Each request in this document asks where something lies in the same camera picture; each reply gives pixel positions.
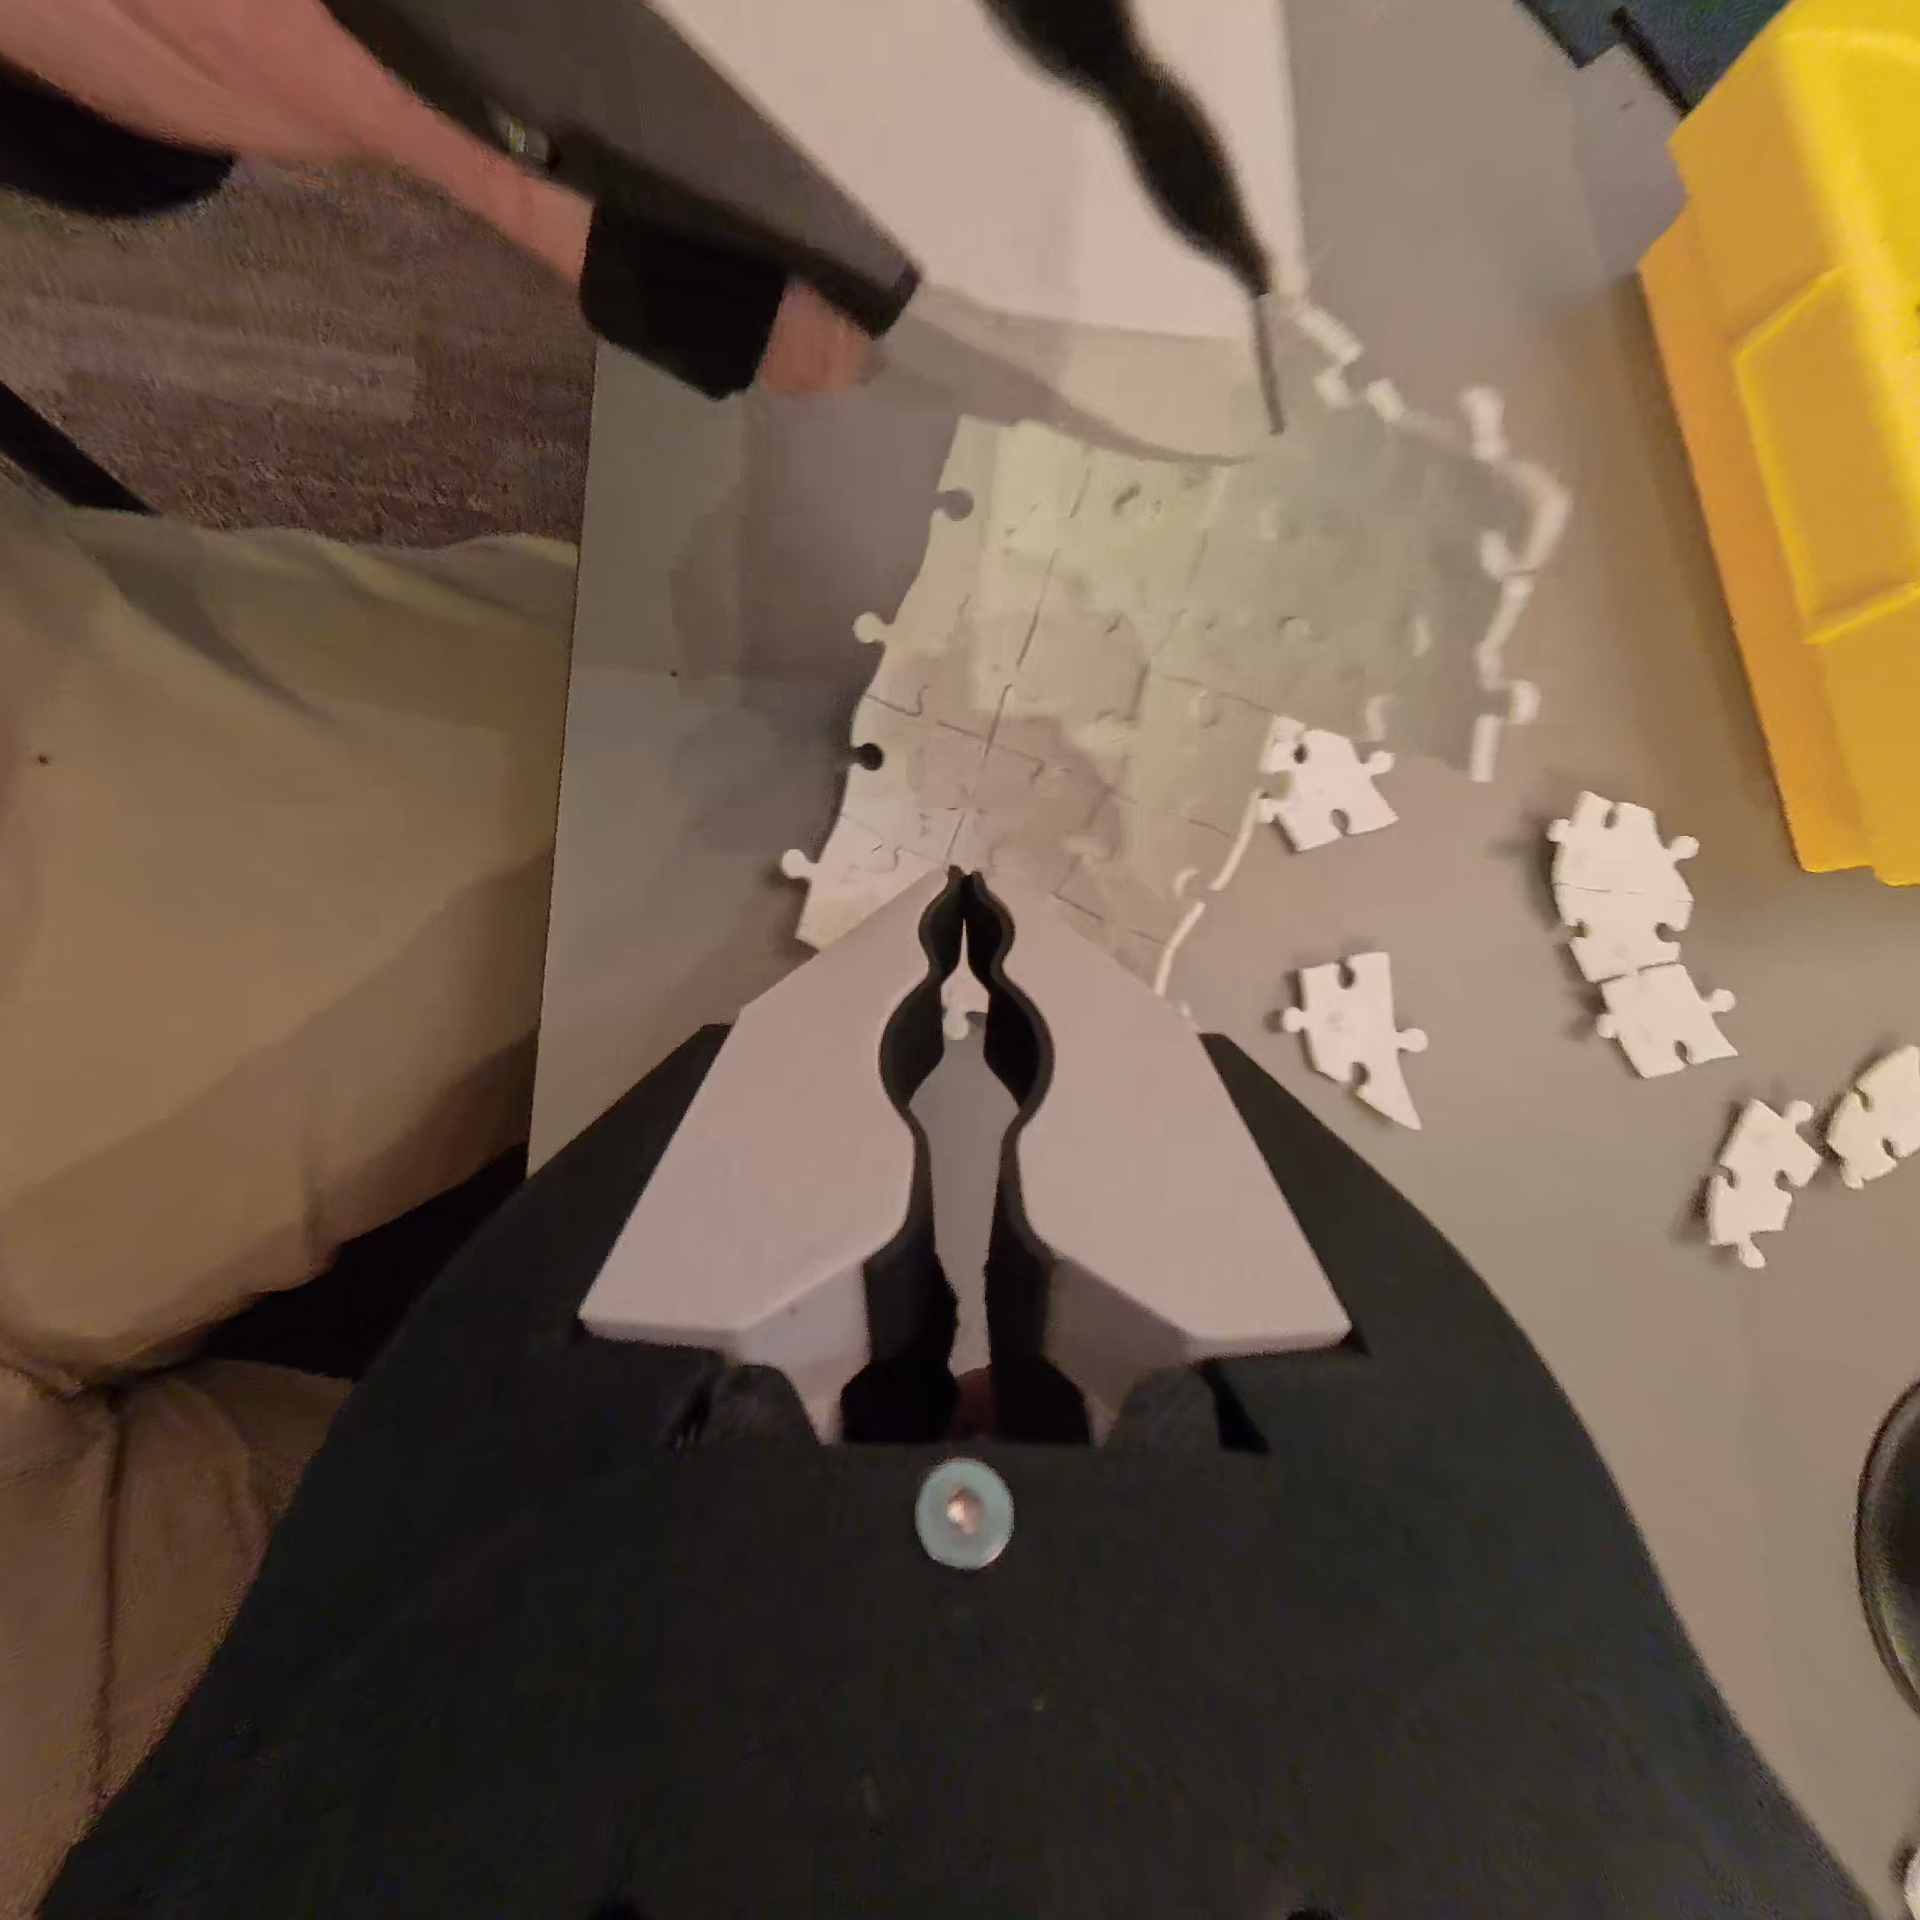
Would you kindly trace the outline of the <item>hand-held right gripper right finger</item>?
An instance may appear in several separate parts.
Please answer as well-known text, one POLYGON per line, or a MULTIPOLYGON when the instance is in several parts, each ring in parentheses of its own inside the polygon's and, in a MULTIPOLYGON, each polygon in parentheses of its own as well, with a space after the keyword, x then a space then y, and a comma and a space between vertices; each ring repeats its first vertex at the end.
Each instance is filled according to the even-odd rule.
POLYGON ((1012 881, 966 880, 966 961, 1015 1101, 986 1249, 999 1437, 1086 1444, 1162 1373, 1338 1350, 1348 1310, 1187 1020, 1012 881))

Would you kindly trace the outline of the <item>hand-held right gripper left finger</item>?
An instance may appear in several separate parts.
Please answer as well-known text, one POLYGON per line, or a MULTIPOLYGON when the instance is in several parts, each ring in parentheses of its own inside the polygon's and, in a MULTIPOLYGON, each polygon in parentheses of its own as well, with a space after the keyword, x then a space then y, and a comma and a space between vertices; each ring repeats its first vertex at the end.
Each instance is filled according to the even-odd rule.
POLYGON ((911 1096, 960 943, 938 870, 741 1009, 582 1300, 591 1335, 779 1373, 841 1433, 847 1381, 951 1310, 911 1096))

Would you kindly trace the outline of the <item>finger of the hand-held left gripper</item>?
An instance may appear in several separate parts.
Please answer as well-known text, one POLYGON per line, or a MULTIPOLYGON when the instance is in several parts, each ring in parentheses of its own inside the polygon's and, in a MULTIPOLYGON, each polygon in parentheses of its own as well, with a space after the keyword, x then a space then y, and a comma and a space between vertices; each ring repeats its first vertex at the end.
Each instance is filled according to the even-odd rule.
POLYGON ((916 260, 893 386, 1181 461, 1269 435, 1250 303, 979 4, 660 4, 916 260))
MULTIPOLYGON (((1181 86, 1234 168, 1277 298, 1302 292, 1302 192, 1283 4, 1129 4, 1138 47, 1181 86)), ((1238 298, 1142 189, 1116 124, 1078 122, 1078 294, 1238 298)))

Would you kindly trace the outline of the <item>assembled white puzzle section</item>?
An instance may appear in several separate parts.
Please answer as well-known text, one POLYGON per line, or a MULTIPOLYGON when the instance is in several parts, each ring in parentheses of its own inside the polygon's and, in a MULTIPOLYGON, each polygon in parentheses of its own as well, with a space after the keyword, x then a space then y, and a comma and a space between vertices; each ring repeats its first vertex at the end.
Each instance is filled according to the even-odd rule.
POLYGON ((938 870, 1050 896, 1164 993, 1205 907, 1338 735, 1493 781, 1538 690, 1518 623, 1571 519, 1496 389, 1428 416, 1320 306, 1277 326, 1283 435, 1243 461, 963 419, 822 845, 782 852, 820 950, 938 870))

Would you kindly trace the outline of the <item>white puzzle pieces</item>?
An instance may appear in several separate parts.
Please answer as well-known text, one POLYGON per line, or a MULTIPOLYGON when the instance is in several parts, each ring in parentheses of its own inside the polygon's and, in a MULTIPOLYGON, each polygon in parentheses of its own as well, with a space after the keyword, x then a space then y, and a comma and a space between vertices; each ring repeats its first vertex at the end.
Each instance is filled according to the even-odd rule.
MULTIPOLYGON (((1264 793, 1243 830, 1277 825, 1288 850, 1313 852, 1345 835, 1395 825, 1379 781, 1386 751, 1362 751, 1338 731, 1277 718, 1259 751, 1264 793)), ((1595 1039, 1620 1048, 1625 1069, 1647 1082, 1696 1064, 1731 1060, 1719 1020, 1736 996, 1702 990, 1682 961, 1678 935, 1691 925, 1685 862, 1691 835, 1661 835, 1647 808, 1582 792, 1545 830, 1548 884, 1558 925, 1571 935, 1571 962, 1600 993, 1595 1039)), ((1379 1118, 1421 1129, 1403 1085, 1403 1057, 1428 1036, 1400 1026, 1391 961, 1382 950, 1338 956, 1297 972, 1279 1032, 1302 1042, 1309 1069, 1368 1103, 1379 1118)), ((1748 1101, 1733 1118, 1705 1182, 1705 1232, 1713 1250, 1762 1272, 1761 1237, 1789 1226, 1794 1194, 1831 1167, 1846 1190, 1865 1190, 1917 1155, 1917 1044, 1898 1044, 1861 1069, 1811 1141, 1810 1101, 1772 1106, 1748 1101)))

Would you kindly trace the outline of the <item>person's left hand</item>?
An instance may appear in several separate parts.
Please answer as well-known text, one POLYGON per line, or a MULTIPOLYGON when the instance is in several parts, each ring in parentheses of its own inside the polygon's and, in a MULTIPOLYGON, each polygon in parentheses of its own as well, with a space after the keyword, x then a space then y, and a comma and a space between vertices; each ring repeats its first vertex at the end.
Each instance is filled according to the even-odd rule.
POLYGON ((410 178, 563 284, 587 326, 707 398, 851 389, 869 333, 764 251, 587 204, 426 109, 321 4, 6 4, 6 56, 176 146, 410 178))

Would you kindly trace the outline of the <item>dark flat mat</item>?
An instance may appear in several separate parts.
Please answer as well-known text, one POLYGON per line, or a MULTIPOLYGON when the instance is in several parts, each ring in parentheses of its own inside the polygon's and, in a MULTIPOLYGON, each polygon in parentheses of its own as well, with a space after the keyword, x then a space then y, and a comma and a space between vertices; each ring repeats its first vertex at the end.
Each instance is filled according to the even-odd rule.
POLYGON ((1578 69, 1630 52, 1689 115, 1785 9, 1785 4, 1521 4, 1578 69))

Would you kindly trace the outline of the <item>yellow plastic bin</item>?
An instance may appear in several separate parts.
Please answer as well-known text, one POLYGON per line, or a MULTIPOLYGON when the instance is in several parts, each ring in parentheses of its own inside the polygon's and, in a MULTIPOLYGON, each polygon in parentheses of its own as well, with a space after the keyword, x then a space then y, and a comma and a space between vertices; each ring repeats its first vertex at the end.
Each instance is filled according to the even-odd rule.
POLYGON ((1802 870, 1917 884, 1917 4, 1789 4, 1640 266, 1802 870))

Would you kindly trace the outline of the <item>black wheeled chair base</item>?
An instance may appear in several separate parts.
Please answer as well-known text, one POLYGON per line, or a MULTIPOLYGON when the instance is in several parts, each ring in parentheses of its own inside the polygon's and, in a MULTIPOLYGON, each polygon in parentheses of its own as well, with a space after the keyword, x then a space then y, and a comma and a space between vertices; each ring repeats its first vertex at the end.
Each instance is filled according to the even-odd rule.
POLYGON ((62 429, 41 419, 6 382, 2 401, 2 465, 32 481, 41 494, 75 509, 105 509, 150 517, 154 509, 129 494, 108 467, 92 461, 62 429))

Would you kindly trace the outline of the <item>black round stand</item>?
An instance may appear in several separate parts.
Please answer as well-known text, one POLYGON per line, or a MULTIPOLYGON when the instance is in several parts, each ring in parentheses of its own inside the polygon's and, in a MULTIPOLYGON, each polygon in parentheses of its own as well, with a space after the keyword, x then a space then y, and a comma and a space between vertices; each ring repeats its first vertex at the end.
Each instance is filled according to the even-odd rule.
POLYGON ((1865 1454, 1853 1565, 1867 1635, 1917 1715, 1917 1381, 1888 1408, 1865 1454))

